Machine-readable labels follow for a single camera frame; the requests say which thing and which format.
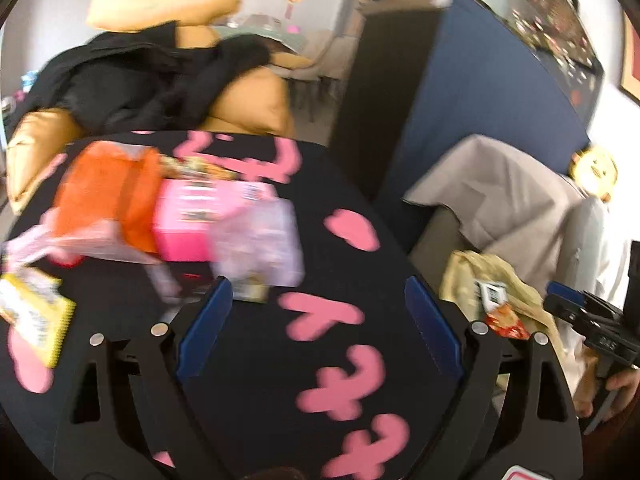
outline black jacket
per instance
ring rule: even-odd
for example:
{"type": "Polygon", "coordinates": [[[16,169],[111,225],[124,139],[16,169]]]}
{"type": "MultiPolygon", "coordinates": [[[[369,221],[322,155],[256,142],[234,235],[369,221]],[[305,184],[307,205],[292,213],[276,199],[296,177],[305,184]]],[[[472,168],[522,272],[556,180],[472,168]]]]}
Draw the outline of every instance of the black jacket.
{"type": "Polygon", "coordinates": [[[193,130],[229,82],[269,62],[259,36],[180,49],[175,27],[169,22],[133,34],[105,32],[59,54],[12,115],[8,137],[23,115],[50,107],[71,111],[92,136],[193,130]]]}

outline yellow plush toy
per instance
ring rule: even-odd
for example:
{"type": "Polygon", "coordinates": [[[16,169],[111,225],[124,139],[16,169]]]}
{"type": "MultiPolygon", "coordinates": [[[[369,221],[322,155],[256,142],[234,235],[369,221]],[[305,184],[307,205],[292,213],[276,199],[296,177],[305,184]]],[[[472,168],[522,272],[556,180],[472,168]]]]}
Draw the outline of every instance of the yellow plush toy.
{"type": "Polygon", "coordinates": [[[607,203],[618,181],[618,167],[611,154],[601,146],[590,146],[574,153],[569,176],[591,196],[607,203]]]}

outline tan leather sofa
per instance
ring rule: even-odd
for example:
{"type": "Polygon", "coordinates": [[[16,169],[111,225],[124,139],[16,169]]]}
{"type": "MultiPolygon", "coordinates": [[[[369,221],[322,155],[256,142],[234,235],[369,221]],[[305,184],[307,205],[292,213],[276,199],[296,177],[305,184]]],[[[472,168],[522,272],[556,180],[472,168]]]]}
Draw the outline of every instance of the tan leather sofa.
{"type": "MultiPolygon", "coordinates": [[[[206,24],[237,12],[240,5],[240,0],[151,0],[156,6],[150,10],[148,1],[92,0],[87,22],[101,30],[133,32],[138,27],[177,20],[178,46],[207,47],[216,44],[218,37],[206,24]]],[[[267,67],[243,74],[211,104],[209,117],[200,128],[293,137],[286,83],[267,67]]],[[[6,152],[7,195],[16,214],[47,176],[47,166],[55,155],[63,151],[66,143],[83,136],[84,131],[73,117],[60,108],[38,110],[22,118],[6,152]]]]}

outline human hand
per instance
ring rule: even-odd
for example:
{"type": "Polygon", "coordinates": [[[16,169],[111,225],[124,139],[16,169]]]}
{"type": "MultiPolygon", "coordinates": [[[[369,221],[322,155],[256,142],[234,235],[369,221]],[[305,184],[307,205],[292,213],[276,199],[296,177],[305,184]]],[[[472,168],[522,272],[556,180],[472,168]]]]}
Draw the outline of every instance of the human hand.
{"type": "MultiPolygon", "coordinates": [[[[593,399],[595,399],[598,388],[598,380],[596,378],[597,354],[590,349],[588,350],[584,352],[587,369],[574,394],[574,408],[580,418],[589,417],[593,413],[593,399]]],[[[633,400],[638,384],[640,384],[640,370],[635,368],[626,368],[612,375],[607,380],[605,387],[609,391],[620,391],[602,420],[611,420],[622,412],[633,400]]]]}

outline blue gripper pad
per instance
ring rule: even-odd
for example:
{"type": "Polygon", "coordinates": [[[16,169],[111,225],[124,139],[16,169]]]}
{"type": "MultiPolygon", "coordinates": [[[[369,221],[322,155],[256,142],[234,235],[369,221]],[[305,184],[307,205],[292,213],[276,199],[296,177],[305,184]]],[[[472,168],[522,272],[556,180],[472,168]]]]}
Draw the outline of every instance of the blue gripper pad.
{"type": "Polygon", "coordinates": [[[436,299],[415,276],[404,284],[404,302],[440,373],[461,379],[464,369],[458,338],[442,317],[436,299]]]}
{"type": "Polygon", "coordinates": [[[558,282],[549,282],[546,286],[546,294],[551,296],[560,296],[567,301],[571,301],[579,306],[584,306],[584,295],[577,290],[573,290],[571,287],[563,285],[558,282]]]}
{"type": "Polygon", "coordinates": [[[178,367],[175,375],[181,383],[202,371],[231,311],[233,299],[231,282],[226,278],[220,279],[216,290],[207,295],[206,303],[178,348],[178,367]]]}

